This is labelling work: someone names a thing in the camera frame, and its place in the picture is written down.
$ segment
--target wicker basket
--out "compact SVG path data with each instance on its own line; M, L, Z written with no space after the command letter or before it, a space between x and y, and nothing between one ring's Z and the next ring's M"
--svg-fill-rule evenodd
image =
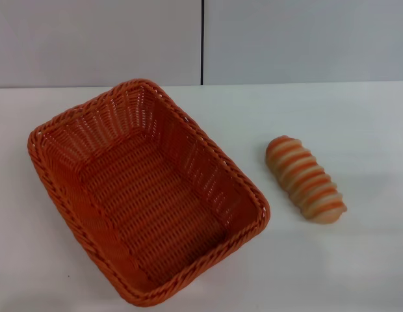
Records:
M150 81L54 117L28 150L75 238L136 306L165 301L270 218L252 182Z

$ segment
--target basket bottom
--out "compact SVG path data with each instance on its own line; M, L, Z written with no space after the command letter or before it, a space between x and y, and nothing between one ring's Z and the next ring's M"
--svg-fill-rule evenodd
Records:
M142 291L164 284L225 239L224 226L192 185L143 136L93 160L82 169L81 181L99 213L89 213L85 226Z

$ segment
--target rectangular basket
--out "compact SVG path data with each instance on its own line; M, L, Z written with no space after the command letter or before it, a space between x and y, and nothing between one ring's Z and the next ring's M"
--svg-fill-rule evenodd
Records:
M165 301L270 218L252 182L151 81L59 114L28 150L75 238L136 306Z

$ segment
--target bread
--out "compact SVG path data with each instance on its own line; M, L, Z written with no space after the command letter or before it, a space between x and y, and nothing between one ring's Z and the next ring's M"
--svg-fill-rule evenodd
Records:
M347 210L337 185L300 140L284 135L272 140L266 150L268 167L306 219L334 223Z

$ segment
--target table surface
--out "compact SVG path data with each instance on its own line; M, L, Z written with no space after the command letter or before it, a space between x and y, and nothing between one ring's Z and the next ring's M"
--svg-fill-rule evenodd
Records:
M37 125L109 88L0 90L0 312L135 311L89 260L27 153ZM260 236L148 311L403 311L403 82L166 87L258 186ZM302 140L348 206L302 219L264 164Z

